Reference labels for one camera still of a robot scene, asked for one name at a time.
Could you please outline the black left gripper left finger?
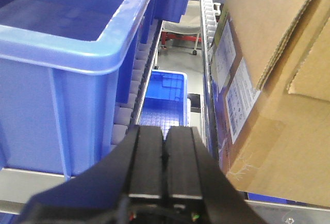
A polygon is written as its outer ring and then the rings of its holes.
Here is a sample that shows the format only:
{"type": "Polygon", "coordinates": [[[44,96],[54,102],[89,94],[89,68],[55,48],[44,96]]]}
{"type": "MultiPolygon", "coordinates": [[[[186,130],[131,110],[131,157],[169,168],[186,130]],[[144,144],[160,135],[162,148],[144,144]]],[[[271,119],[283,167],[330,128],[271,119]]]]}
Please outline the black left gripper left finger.
{"type": "Polygon", "coordinates": [[[87,223],[115,210],[121,196],[159,200],[162,130],[136,125],[100,162],[54,188],[32,196],[16,223],[87,223]]]}

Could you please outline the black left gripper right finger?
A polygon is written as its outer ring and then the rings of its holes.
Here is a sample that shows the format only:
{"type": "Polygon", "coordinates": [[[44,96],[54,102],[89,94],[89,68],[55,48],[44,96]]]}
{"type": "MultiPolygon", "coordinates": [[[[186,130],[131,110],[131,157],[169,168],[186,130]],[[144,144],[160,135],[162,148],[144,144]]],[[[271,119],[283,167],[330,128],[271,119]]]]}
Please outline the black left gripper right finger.
{"type": "Polygon", "coordinates": [[[197,213],[200,223],[265,223],[221,172],[196,128],[171,127],[165,148],[170,201],[197,213]]]}

